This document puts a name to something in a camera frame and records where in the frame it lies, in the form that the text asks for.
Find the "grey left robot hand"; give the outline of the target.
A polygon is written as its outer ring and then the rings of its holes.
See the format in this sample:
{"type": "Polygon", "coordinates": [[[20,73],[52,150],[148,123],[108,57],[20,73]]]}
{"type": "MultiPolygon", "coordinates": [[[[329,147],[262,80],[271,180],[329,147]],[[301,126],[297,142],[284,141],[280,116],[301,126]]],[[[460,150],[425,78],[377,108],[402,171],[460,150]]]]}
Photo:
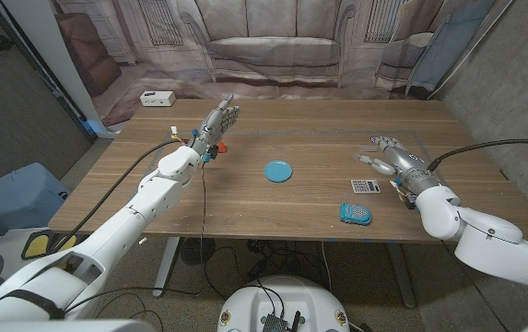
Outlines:
{"type": "Polygon", "coordinates": [[[229,94],[200,124],[194,138],[187,144],[200,156],[208,155],[215,159],[218,154],[218,142],[224,133],[233,126],[240,113],[240,107],[230,106],[233,95],[229,94]]]}

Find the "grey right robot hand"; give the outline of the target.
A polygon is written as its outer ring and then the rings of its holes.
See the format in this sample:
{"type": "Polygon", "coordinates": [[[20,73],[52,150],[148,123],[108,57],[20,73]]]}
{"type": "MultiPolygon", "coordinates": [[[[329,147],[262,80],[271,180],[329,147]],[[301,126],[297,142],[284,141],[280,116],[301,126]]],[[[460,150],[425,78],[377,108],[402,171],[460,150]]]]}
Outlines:
{"type": "Polygon", "coordinates": [[[376,172],[384,175],[398,175],[406,187],[416,196],[425,190],[439,186],[440,182],[427,171],[428,165],[417,155],[407,150],[403,144],[392,136],[373,137],[372,142],[378,146],[387,161],[354,153],[354,160],[368,164],[376,172]]]}

